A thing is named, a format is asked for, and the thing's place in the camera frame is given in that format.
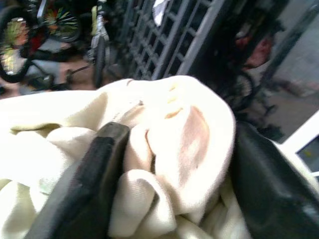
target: gray metal gate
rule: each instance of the gray metal gate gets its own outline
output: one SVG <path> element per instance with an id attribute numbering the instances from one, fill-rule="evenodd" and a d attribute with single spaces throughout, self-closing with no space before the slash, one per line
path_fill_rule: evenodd
<path id="1" fill-rule="evenodd" d="M 120 36 L 128 77 L 156 80 L 185 75 L 213 35 L 228 0 L 170 0 L 157 27 L 155 0 L 129 0 Z"/>

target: metal grate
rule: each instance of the metal grate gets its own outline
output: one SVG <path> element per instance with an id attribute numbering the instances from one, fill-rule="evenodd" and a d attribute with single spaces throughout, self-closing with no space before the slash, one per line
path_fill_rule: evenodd
<path id="1" fill-rule="evenodd" d="M 171 0 L 157 27 L 155 0 L 131 0 L 121 33 L 128 77 L 156 80 L 187 74 L 203 43 L 214 31 L 226 0 Z"/>

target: white towel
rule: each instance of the white towel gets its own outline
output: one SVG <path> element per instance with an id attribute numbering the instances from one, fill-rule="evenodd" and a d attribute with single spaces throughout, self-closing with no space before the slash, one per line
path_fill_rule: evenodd
<path id="1" fill-rule="evenodd" d="M 196 79 L 122 80 L 96 91 L 11 98 L 0 101 L 0 112 L 1 239 L 23 238 L 63 171 L 114 120 L 131 135 L 110 236 L 250 238 L 226 176 L 233 114 Z"/>

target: cream cloth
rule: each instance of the cream cloth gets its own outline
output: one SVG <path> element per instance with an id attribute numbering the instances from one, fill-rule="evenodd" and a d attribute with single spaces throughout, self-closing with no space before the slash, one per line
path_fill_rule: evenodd
<path id="1" fill-rule="evenodd" d="M 226 176 L 233 114 L 192 77 L 17 97 L 0 101 L 0 114 L 1 239 L 23 238 L 61 174 L 110 121 L 131 129 L 110 236 L 250 237 Z"/>

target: bicycle wheel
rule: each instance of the bicycle wheel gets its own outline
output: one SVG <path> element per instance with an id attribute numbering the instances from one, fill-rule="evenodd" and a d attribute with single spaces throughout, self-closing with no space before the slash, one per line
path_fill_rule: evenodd
<path id="1" fill-rule="evenodd" d="M 248 73 L 239 71 L 234 84 L 221 97 L 235 112 L 248 108 L 255 97 L 254 80 Z"/>
<path id="2" fill-rule="evenodd" d="M 70 43 L 81 35 L 80 19 L 65 0 L 51 0 L 44 19 L 50 37 L 57 41 Z"/>
<path id="3" fill-rule="evenodd" d="M 19 6 L 4 9 L 0 17 L 0 76 L 7 82 L 23 80 L 30 60 L 22 58 L 21 48 L 28 43 L 30 16 Z"/>
<path id="4" fill-rule="evenodd" d="M 105 54 L 106 54 L 106 44 L 105 39 L 100 36 L 98 45 L 95 48 L 95 63 L 94 63 L 94 86 L 95 88 L 100 88 L 103 83 L 103 69 L 105 67 Z"/>

